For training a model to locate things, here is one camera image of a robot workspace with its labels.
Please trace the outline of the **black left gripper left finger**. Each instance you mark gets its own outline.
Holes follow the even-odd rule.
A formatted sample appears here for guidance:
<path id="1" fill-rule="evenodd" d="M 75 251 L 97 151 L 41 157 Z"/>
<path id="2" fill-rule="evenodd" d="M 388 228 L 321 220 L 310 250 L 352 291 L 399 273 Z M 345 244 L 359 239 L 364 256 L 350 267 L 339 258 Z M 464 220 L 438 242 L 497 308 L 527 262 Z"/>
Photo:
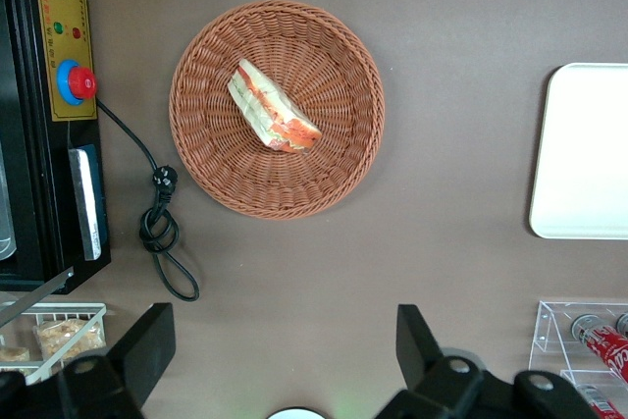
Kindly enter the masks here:
<path id="1" fill-rule="evenodd" d="M 174 309 L 155 303 L 105 354 L 86 354 L 27 385 L 1 374 L 3 418 L 141 418 L 142 406 L 176 353 Z"/>

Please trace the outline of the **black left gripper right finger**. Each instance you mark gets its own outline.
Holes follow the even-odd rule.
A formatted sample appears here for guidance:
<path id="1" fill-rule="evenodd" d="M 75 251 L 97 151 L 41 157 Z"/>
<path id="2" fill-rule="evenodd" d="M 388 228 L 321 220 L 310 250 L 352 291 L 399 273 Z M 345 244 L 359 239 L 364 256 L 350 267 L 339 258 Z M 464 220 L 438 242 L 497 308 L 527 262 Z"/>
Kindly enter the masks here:
<path id="1" fill-rule="evenodd" d="M 547 371 L 519 372 L 507 383 L 466 354 L 444 354 L 419 308 L 400 304 L 395 353 L 406 387 L 379 418 L 595 418 L 566 380 Z"/>

